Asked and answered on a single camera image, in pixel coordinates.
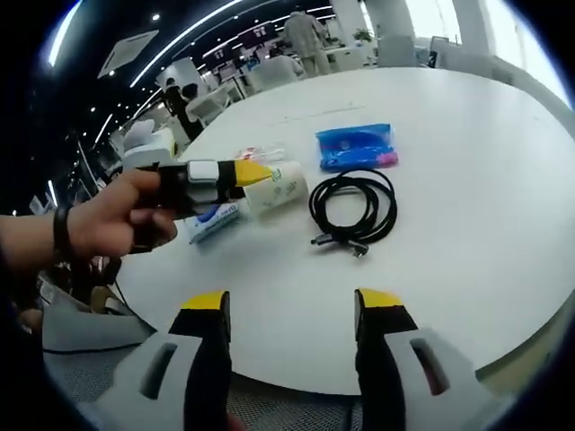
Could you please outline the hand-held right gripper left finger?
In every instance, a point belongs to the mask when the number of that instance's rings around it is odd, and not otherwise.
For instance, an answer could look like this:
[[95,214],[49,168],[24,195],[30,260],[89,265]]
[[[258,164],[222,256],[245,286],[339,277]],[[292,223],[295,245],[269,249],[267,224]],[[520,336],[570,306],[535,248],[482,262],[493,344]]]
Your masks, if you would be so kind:
[[186,301],[167,332],[158,331],[119,363],[101,396],[105,430],[226,430],[232,377],[230,296]]

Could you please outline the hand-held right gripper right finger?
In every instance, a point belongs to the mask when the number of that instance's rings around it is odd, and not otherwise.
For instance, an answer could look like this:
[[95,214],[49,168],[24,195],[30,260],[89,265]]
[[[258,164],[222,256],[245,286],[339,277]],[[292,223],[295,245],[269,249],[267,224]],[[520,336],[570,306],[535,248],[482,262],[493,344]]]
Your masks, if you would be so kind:
[[471,361],[396,295],[359,288],[355,367],[365,430],[480,430],[494,397]]

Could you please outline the person's left hand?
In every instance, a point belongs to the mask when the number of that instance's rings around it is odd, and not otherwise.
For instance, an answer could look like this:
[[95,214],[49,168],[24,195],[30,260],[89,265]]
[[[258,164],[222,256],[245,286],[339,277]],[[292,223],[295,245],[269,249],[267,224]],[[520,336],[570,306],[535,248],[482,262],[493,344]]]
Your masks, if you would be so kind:
[[173,214],[143,202],[155,198],[160,189],[156,172],[123,172],[94,198],[68,213],[71,250],[78,258],[123,257],[134,245],[135,231],[153,231],[151,246],[161,247],[177,236]]

